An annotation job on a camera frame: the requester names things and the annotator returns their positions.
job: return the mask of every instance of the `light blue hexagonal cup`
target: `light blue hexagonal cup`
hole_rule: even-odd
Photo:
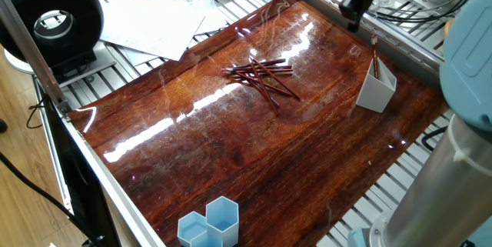
[[[219,238],[211,237],[208,232],[204,232],[191,240],[191,247],[224,247],[224,245]]]
[[[190,212],[178,221],[178,240],[184,247],[191,247],[192,239],[207,234],[207,221],[197,212]]]
[[[232,247],[239,241],[239,205],[224,196],[207,204],[207,234],[220,240],[224,247]]]

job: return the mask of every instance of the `pencil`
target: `pencil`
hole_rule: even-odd
[[[292,70],[292,65],[284,65],[284,66],[265,66],[268,70],[280,70],[280,69],[289,69]],[[250,67],[226,67],[223,68],[222,71],[224,72],[231,72],[231,71],[247,71],[251,70]]]
[[[260,78],[260,75],[256,72],[256,68],[254,67],[254,64],[252,61],[249,62],[249,64],[251,64],[251,68],[253,69],[253,72],[254,72],[254,75],[256,75],[256,78],[258,79],[258,81],[260,81],[260,85],[261,87],[263,88],[263,92],[268,96],[268,102],[270,103],[271,107],[273,108],[274,112],[275,112],[275,115],[278,115],[278,111],[277,111],[277,108],[275,108],[275,105],[274,103],[271,101],[271,97],[270,95],[268,94],[268,91],[267,89],[264,87],[264,84],[263,84],[263,81],[261,80]]]
[[[263,70],[265,70],[272,78],[275,79],[275,81],[277,81],[279,84],[281,84],[285,89],[287,89],[290,93],[292,93],[292,95],[294,95],[296,98],[298,99],[301,99],[299,98],[299,96],[297,94],[295,94],[290,88],[288,88],[281,80],[279,80],[277,78],[276,75],[274,75],[272,72],[270,72],[270,70],[266,69],[260,62],[258,62],[256,59],[254,58],[251,58],[253,60],[254,63],[256,63],[257,65],[259,65],[261,68],[263,68]]]
[[[269,66],[269,65],[276,65],[277,63],[282,63],[286,62],[287,60],[285,58],[280,58],[280,59],[275,59],[273,61],[268,61],[268,62],[260,62],[263,66]],[[241,66],[235,66],[233,67],[234,69],[240,69],[240,68],[250,68],[251,65],[241,65]]]
[[[235,74],[237,74],[237,75],[241,76],[242,78],[245,78],[247,81],[256,82],[256,83],[258,83],[258,84],[260,83],[260,81],[258,81],[256,78],[248,77],[248,76],[246,76],[246,75],[245,75],[245,74],[243,74],[243,73],[240,73],[240,72],[235,72]],[[284,90],[282,90],[282,89],[280,89],[280,88],[274,87],[273,85],[264,84],[264,86],[265,86],[265,87],[268,87],[268,88],[271,88],[271,89],[273,89],[273,90],[276,90],[276,91],[278,91],[278,92],[280,92],[280,93],[284,93],[285,95],[292,96],[292,94],[291,94],[291,93],[286,92],[286,91],[284,91]]]
[[[288,69],[268,69],[270,72],[273,72],[273,73],[286,73],[286,72],[292,72],[293,70],[288,68]],[[250,69],[238,69],[238,70],[234,70],[232,69],[232,71],[229,71],[228,69],[224,69],[224,73],[225,74],[233,74],[233,73],[252,73],[253,70]],[[266,73],[265,70],[263,69],[256,69],[256,72],[258,72],[259,74],[264,74]]]
[[[247,81],[249,82],[249,84],[251,86],[253,86],[254,88],[256,88],[260,93],[261,95],[263,95],[263,97],[265,98],[268,98],[268,96],[261,90],[261,88],[259,88],[254,82],[250,81],[247,79]],[[274,103],[274,105],[277,107],[277,108],[280,108],[280,105],[272,98],[270,97],[270,100]]]
[[[378,61],[377,61],[377,35],[374,34],[372,35],[371,37],[371,43],[372,43],[372,52],[374,54],[374,60],[373,60],[373,66],[374,66],[374,77],[375,78],[379,78],[379,73],[377,72],[377,65],[378,65]]]

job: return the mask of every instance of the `white pencil holder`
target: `white pencil holder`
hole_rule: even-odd
[[[379,58],[377,59],[377,73],[378,78],[375,78],[374,60],[372,60],[355,104],[382,113],[397,89],[397,78]]]

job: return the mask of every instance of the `wooden board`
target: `wooden board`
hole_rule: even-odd
[[[222,74],[248,55],[286,58],[301,100],[272,93],[277,117]],[[355,105],[371,49],[304,2],[273,0],[70,118],[167,246],[180,217],[221,195],[239,204],[239,246],[314,246],[446,108],[382,60],[398,82],[379,114]]]

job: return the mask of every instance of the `blue robot part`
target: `blue robot part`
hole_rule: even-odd
[[[470,0],[444,41],[440,84],[467,124],[492,132],[492,0]]]

